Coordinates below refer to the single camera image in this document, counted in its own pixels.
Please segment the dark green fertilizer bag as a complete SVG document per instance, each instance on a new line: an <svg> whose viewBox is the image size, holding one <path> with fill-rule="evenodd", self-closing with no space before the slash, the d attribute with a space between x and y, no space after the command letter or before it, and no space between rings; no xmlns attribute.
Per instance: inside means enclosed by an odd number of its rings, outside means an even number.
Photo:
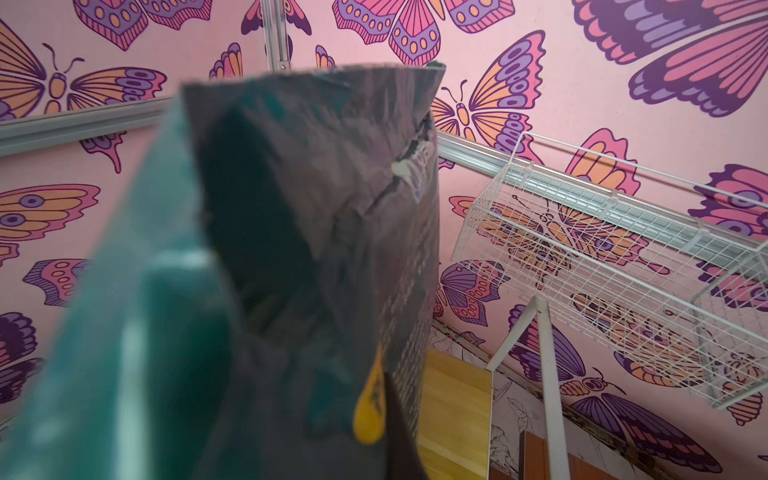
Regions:
<svg viewBox="0 0 768 480"><path fill-rule="evenodd" d="M416 442L439 273L444 65L266 75L193 127L160 233L126 196L20 415L5 479L386 479Z"/></svg>

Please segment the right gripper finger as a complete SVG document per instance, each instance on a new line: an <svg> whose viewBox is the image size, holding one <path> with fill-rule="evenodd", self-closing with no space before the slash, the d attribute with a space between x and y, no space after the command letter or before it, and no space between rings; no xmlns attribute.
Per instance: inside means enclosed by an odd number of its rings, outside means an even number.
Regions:
<svg viewBox="0 0 768 480"><path fill-rule="evenodd" d="M427 480L417 445L407 428L389 373L384 374L386 399L387 480Z"/></svg>

